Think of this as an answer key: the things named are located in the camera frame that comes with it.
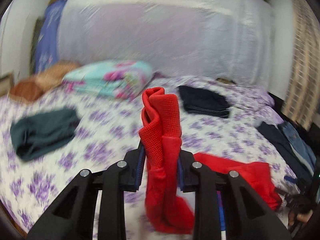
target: purple floral bedsheet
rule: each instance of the purple floral bedsheet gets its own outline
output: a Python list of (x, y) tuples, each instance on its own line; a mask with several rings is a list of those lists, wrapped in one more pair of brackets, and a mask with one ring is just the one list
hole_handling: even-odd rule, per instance
[[(257, 120), (279, 122), (272, 110), (272, 98), (262, 89), (225, 85), (207, 78), (160, 78), (149, 87), (162, 86), (166, 93), (178, 95), (177, 86), (190, 85), (214, 90), (232, 104), (228, 119), (187, 114), (180, 104), (182, 148), (193, 153), (202, 151), (249, 163), (268, 162), (274, 184), (285, 190), (296, 190), (284, 183), (284, 175), (295, 177), (274, 146), (254, 127)], [(81, 122), (76, 137), (66, 146), (41, 158), (24, 163), (15, 154), (10, 138), (12, 121), (42, 111), (61, 107), (77, 109)], [(128, 150), (138, 146), (142, 127), (141, 97), (132, 102), (66, 92), (58, 88), (30, 106), (0, 98), (0, 200), (13, 219), (28, 232), (55, 197), (81, 169), (97, 172), (121, 160)], [(191, 236), (155, 232), (144, 211), (147, 176), (140, 191), (126, 192), (125, 222), (127, 239), (191, 239)], [(93, 238), (97, 237), (99, 201)], [(285, 223), (285, 212), (279, 217)]]

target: blue jeans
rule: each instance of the blue jeans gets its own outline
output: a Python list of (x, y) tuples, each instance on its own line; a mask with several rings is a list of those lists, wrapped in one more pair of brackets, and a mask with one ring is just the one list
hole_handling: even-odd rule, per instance
[(299, 136), (297, 130), (290, 124), (289, 122), (284, 122), (278, 125), (278, 128), (282, 131), (282, 133), (286, 136), (288, 141), (290, 142), (292, 148), (294, 149), (294, 153), (299, 156), (298, 159), (302, 158), (304, 160), (303, 163), (309, 164), (308, 169), (315, 170), (316, 164), (316, 156), (313, 153), (312, 149), (309, 145), (307, 145)]

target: white wall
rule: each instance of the white wall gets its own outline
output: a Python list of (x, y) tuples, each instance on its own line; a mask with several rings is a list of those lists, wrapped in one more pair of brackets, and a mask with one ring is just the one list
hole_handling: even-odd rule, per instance
[(274, 8), (275, 37), (269, 92), (284, 100), (289, 85), (293, 58), (292, 0), (270, 0), (270, 3)]
[(13, 0), (0, 23), (0, 74), (28, 77), (31, 41), (36, 19), (44, 15), (49, 0)]

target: red cloth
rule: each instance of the red cloth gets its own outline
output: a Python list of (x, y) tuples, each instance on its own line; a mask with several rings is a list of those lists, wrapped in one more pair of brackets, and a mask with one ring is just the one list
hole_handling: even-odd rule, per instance
[(146, 213), (156, 230), (191, 234), (194, 216), (183, 198), (176, 196), (177, 161), (181, 149), (178, 98), (163, 88), (142, 94), (143, 128), (139, 131), (146, 149), (148, 182)]
[(196, 153), (193, 155), (197, 162), (200, 162), (216, 172), (227, 174), (229, 171), (237, 171), (250, 186), (263, 198), (272, 210), (277, 210), (282, 199), (275, 191), (276, 187), (271, 181), (270, 168), (268, 163), (253, 162), (241, 163), (217, 156)]

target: pillow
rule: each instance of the pillow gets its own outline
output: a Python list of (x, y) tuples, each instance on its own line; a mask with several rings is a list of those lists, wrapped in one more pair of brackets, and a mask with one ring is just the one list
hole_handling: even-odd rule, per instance
[(9, 98), (23, 104), (38, 100), (44, 92), (35, 83), (34, 77), (20, 81), (9, 91)]
[(47, 92), (61, 85), (62, 79), (70, 71), (80, 67), (77, 62), (59, 61), (44, 72), (35, 76), (36, 85)]

